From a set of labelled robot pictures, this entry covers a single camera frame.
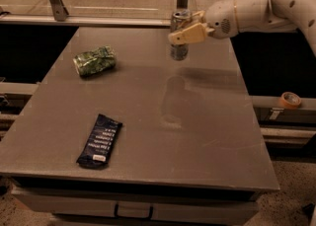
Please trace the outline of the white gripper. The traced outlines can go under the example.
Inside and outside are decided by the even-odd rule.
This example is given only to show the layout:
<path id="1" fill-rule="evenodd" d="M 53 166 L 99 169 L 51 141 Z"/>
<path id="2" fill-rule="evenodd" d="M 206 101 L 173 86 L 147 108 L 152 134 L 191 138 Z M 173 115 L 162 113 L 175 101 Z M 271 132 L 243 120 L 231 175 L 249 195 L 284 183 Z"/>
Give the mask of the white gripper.
<path id="1" fill-rule="evenodd" d="M 193 24 L 168 35 L 173 45 L 204 41 L 207 37 L 232 38 L 238 34 L 234 0 L 221 0 L 204 10 L 192 13 Z"/>

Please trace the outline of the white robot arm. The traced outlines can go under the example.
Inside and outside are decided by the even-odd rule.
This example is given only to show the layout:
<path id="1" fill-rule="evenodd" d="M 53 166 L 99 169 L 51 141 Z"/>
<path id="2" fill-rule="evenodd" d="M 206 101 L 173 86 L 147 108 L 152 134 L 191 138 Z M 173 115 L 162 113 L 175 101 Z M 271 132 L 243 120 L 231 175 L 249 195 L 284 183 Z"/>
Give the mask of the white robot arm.
<path id="1" fill-rule="evenodd" d="M 189 13 L 168 35 L 172 45 L 232 38 L 240 33 L 300 30 L 316 54 L 316 0 L 220 0 Z"/>

